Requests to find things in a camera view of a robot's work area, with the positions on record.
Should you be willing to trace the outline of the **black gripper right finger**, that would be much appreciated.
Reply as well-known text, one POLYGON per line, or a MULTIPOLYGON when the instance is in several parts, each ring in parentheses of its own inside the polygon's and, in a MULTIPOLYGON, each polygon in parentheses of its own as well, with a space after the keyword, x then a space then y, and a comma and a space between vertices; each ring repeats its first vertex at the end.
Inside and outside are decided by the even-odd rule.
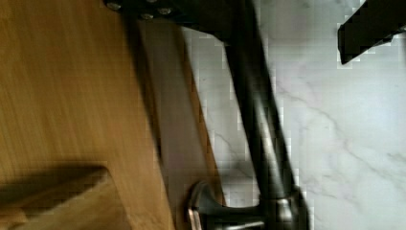
POLYGON ((340 61, 347 64, 370 48, 405 32, 406 0, 366 0, 337 32, 340 61))

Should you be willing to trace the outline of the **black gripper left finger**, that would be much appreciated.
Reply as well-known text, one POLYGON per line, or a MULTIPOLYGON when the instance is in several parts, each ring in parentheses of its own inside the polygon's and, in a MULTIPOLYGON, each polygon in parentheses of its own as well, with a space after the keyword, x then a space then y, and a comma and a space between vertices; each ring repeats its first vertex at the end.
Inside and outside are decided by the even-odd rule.
POLYGON ((102 0, 113 12, 166 19, 234 45, 256 37, 252 0, 102 0))

